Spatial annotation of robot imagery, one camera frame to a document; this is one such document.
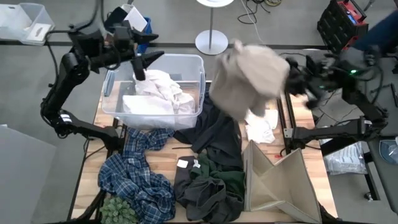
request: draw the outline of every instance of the person's arm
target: person's arm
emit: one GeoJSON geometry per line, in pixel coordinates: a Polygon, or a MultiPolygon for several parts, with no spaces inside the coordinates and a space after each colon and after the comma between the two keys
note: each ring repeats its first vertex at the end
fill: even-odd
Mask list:
{"type": "Polygon", "coordinates": [[[369,32],[358,39],[353,47],[367,50],[370,45],[379,46],[381,52],[390,52],[398,45],[398,10],[376,24],[369,32]]]}

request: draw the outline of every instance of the floor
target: floor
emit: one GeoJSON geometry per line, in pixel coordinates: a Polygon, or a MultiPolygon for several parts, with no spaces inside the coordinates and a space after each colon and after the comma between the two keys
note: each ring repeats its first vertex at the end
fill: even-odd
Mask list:
{"type": "MultiPolygon", "coordinates": [[[[17,4],[21,1],[0,0],[0,4],[17,4]]],[[[45,5],[57,29],[66,29],[67,25],[84,21],[91,16],[94,0],[30,0],[45,5]]],[[[111,11],[126,1],[105,1],[106,11],[111,11]]],[[[269,8],[270,14],[259,8],[256,14],[257,28],[262,41],[268,45],[286,49],[286,45],[323,45],[315,29],[316,21],[329,1],[327,0],[283,0],[278,7],[269,8]]],[[[367,0],[357,0],[364,7],[367,0]]],[[[196,35],[208,29],[210,10],[194,0],[135,0],[137,8],[152,19],[152,28],[160,35],[156,42],[161,44],[194,43],[196,35]]],[[[366,21],[373,26],[391,11],[396,9],[393,0],[376,0],[367,12],[366,21]]],[[[229,6],[215,10],[214,28],[224,32],[230,39],[241,39],[246,43],[260,43],[252,25],[240,24],[236,18],[245,13],[242,2],[234,1],[229,6]]],[[[54,35],[51,39],[67,42],[65,35],[54,35]]],[[[214,58],[202,55],[194,48],[149,49],[164,50],[174,54],[198,54],[205,61],[208,78],[212,78],[214,58]]],[[[69,51],[69,47],[55,47],[58,61],[69,51]]],[[[83,159],[81,136],[70,136],[59,140],[53,130],[46,126],[39,116],[41,98],[47,92],[47,83],[53,80],[53,65],[50,55],[44,47],[0,45],[0,67],[3,81],[0,83],[0,124],[7,123],[23,133],[49,142],[58,147],[52,170],[47,177],[40,201],[37,204],[32,223],[57,222],[66,219],[75,183],[83,159]]],[[[277,52],[294,52],[277,50],[277,52]]],[[[297,56],[300,63],[303,58],[297,56]]],[[[94,117],[103,73],[91,74],[83,85],[76,88],[69,97],[65,108],[79,118],[91,122],[94,117]]],[[[338,98],[338,94],[322,108],[327,115],[340,120],[352,107],[338,98]]],[[[357,110],[345,118],[359,116],[357,110]]],[[[324,116],[319,126],[334,124],[324,116]]],[[[330,176],[330,184],[335,198],[338,215],[343,220],[368,223],[398,223],[397,214],[391,212],[385,195],[378,202],[367,202],[363,194],[368,191],[362,175],[330,176]]]]}

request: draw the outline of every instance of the wooden table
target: wooden table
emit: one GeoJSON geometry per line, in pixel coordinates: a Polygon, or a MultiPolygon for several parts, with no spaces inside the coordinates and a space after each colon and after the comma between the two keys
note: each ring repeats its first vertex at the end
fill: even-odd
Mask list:
{"type": "MultiPolygon", "coordinates": [[[[294,107],[295,119],[297,126],[306,128],[314,128],[314,122],[311,111],[307,110],[303,105],[303,98],[292,98],[292,105],[294,107]]],[[[111,126],[113,117],[103,113],[101,109],[102,99],[99,101],[95,125],[98,126],[111,126]]],[[[269,108],[277,109],[276,101],[269,103],[269,108]]],[[[243,143],[242,149],[245,149],[248,144],[244,124],[240,124],[243,143]]],[[[258,144],[261,151],[272,161],[276,162],[280,159],[279,152],[284,148],[284,140],[280,123],[274,130],[275,141],[272,144],[258,144]]],[[[310,142],[311,146],[319,147],[317,141],[310,142]]],[[[103,146],[99,140],[91,141],[88,146],[88,153],[93,152],[103,146]]],[[[174,183],[175,171],[177,167],[178,158],[181,156],[192,156],[195,153],[191,149],[172,149],[173,147],[186,147],[188,145],[178,142],[176,139],[169,139],[165,147],[158,152],[146,152],[146,159],[152,171],[158,174],[165,175],[171,183],[174,183]]],[[[318,201],[326,208],[326,210],[336,217],[336,208],[331,194],[328,176],[326,174],[325,165],[323,163],[322,154],[319,150],[306,148],[303,150],[305,164],[308,174],[314,186],[318,201]]],[[[98,191],[100,190],[97,185],[98,172],[101,165],[106,159],[106,150],[102,150],[91,156],[84,164],[81,179],[79,180],[78,192],[73,208],[72,218],[80,216],[87,206],[92,202],[98,191]]],[[[176,215],[170,222],[187,222],[185,216],[185,209],[176,203],[176,215]]],[[[236,222],[292,222],[294,221],[288,215],[279,212],[243,212],[236,222]]]]}

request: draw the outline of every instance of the beige sweatshirt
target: beige sweatshirt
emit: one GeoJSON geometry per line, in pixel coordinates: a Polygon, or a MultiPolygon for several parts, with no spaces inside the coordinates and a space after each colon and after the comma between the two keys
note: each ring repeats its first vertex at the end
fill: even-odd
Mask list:
{"type": "Polygon", "coordinates": [[[210,98],[232,118],[243,120],[250,109],[264,116],[266,101],[280,97],[289,64],[272,49],[234,42],[234,49],[216,58],[210,98]]]}

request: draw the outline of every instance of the blue plaid flannel shirt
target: blue plaid flannel shirt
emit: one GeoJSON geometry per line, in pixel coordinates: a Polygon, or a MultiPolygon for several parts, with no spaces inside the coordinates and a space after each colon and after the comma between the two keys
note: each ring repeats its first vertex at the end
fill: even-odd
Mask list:
{"type": "Polygon", "coordinates": [[[99,171],[98,186],[127,200],[140,223],[163,223],[175,216],[173,186],[162,174],[150,171],[144,155],[145,150],[161,150],[173,133],[128,128],[123,154],[109,157],[99,171]]]}

